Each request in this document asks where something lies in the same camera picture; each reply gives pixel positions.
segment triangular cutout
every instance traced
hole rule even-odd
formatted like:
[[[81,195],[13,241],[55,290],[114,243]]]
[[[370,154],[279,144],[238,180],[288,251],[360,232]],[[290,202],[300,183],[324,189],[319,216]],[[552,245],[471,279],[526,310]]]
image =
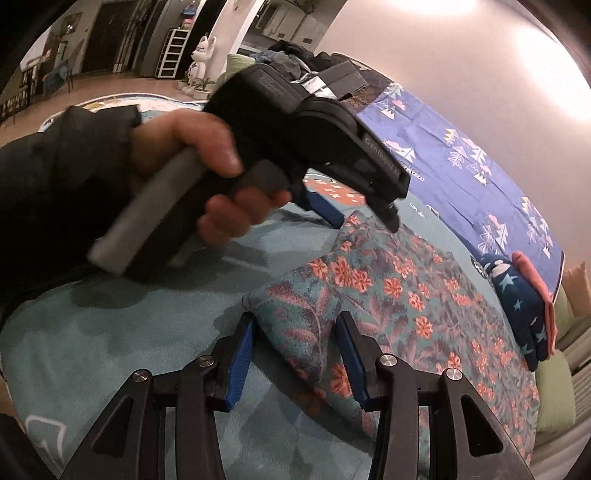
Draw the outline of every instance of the triangular cutout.
[[[461,398],[462,412],[466,423],[468,446],[473,457],[493,455],[503,451],[503,443],[496,435],[485,416],[468,395]]]
[[[132,397],[124,398],[117,405],[117,408],[92,443],[93,452],[114,458],[123,457],[133,407],[134,399]]]

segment teal bedsheet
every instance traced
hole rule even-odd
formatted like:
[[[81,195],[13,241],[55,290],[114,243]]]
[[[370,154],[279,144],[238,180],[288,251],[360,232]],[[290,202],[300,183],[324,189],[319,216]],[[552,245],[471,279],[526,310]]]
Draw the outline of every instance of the teal bedsheet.
[[[452,252],[506,322],[461,242],[414,196],[399,206],[403,222]],[[326,254],[336,235],[315,214],[288,205],[219,254],[197,252],[158,284],[98,274],[21,306],[2,332],[0,351],[18,414],[52,471],[61,472],[132,371],[160,374],[209,352],[233,331],[245,294]],[[368,477],[367,437],[317,401],[265,343],[256,346],[241,402],[216,419],[228,480]],[[171,438],[167,478],[174,479]]]

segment floral pillowcase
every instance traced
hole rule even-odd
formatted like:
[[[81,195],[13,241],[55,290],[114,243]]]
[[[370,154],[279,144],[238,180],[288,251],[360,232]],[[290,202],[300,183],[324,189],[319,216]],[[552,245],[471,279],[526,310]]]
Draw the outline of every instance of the floral pillowcase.
[[[259,325],[318,398],[375,436],[377,414],[353,399],[331,337],[336,316],[351,313],[364,335],[413,368],[461,369],[487,401],[522,456],[534,446],[539,398],[511,331],[465,276],[452,254],[401,226],[393,235],[355,212],[332,252],[247,299]],[[420,459],[428,465],[428,415],[421,409]]]

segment human hand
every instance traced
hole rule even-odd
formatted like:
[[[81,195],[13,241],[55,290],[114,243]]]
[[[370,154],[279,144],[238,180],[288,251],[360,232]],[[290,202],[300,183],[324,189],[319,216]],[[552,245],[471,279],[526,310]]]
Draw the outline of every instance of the human hand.
[[[232,178],[243,172],[232,132],[218,117],[192,109],[179,109],[160,115],[131,134],[131,189],[138,192],[166,162],[187,146],[199,151],[201,161],[218,175]],[[286,190],[272,196],[254,187],[210,198],[205,214],[197,221],[197,233],[205,244],[223,245],[262,223],[270,211],[291,200]]]

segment blue gripper pad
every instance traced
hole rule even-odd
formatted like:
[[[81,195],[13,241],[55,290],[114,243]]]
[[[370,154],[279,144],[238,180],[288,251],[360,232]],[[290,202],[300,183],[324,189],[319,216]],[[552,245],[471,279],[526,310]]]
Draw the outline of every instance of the blue gripper pad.
[[[335,323],[336,341],[339,344],[340,355],[343,358],[345,370],[349,377],[349,384],[353,392],[353,398],[359,403],[362,409],[368,405],[370,400],[365,378],[365,369],[359,352],[351,338],[351,334],[345,325],[345,321],[337,317]]]
[[[345,216],[320,193],[308,192],[307,197],[312,210],[330,223],[332,228],[341,228],[343,226]]]
[[[248,324],[244,335],[240,340],[236,353],[232,360],[232,365],[228,372],[228,391],[226,393],[226,406],[228,410],[234,408],[234,405],[240,401],[244,382],[248,374],[248,368],[252,361],[252,352],[254,348],[254,322]]]

